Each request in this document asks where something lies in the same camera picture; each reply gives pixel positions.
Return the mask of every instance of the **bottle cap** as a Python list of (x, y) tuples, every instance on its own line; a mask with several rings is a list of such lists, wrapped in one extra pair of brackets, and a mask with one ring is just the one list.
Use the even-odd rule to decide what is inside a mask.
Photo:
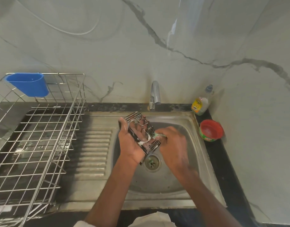
[(212, 92), (212, 89), (213, 89), (213, 85), (212, 85), (212, 84), (209, 84), (209, 85), (205, 88), (205, 92), (210, 93), (210, 92)]

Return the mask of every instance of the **sink basin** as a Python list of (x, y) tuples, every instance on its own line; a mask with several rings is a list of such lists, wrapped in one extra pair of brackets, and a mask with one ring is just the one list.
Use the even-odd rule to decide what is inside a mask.
[[(118, 118), (130, 112), (89, 112), (83, 117), (68, 153), (66, 174), (60, 180), (55, 209), (88, 211), (99, 197), (120, 155)], [(192, 112), (143, 113), (155, 128), (174, 126), (187, 140), (188, 159), (215, 197), (226, 203), (215, 177), (199, 126)], [(194, 208), (189, 194), (166, 166), (157, 149), (138, 166), (123, 205), (124, 210), (143, 208)]]
[[(151, 122), (151, 125), (155, 129), (173, 126), (183, 134), (187, 140), (189, 163), (199, 171), (196, 150), (186, 128), (179, 124), (167, 122)], [(119, 155), (120, 143), (119, 138), (117, 138), (114, 147), (113, 165), (116, 163)], [(144, 193), (170, 193), (184, 191), (184, 188), (165, 164), (160, 149), (158, 148), (151, 156), (147, 157), (142, 165), (138, 165), (129, 190)]]

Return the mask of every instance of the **white shirt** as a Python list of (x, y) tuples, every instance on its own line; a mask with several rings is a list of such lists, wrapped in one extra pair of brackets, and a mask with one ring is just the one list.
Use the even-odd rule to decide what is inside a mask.
[[(167, 213), (156, 212), (143, 217), (137, 217), (129, 227), (176, 227)], [(74, 227), (95, 227), (84, 221), (78, 221)]]

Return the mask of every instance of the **left hand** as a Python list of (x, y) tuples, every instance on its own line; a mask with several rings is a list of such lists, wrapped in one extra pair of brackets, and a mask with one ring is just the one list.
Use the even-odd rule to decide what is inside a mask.
[(119, 132), (119, 141), (121, 154), (125, 158), (132, 159), (139, 164), (145, 156), (144, 151), (136, 143), (130, 133), (128, 133), (128, 123), (125, 119), (120, 118), (119, 122), (121, 123), (121, 130)]

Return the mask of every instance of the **red container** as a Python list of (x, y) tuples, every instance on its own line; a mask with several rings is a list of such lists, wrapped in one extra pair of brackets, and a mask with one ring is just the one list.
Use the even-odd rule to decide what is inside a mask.
[(199, 134), (204, 140), (213, 142), (223, 136), (224, 130), (218, 122), (206, 119), (200, 124)]

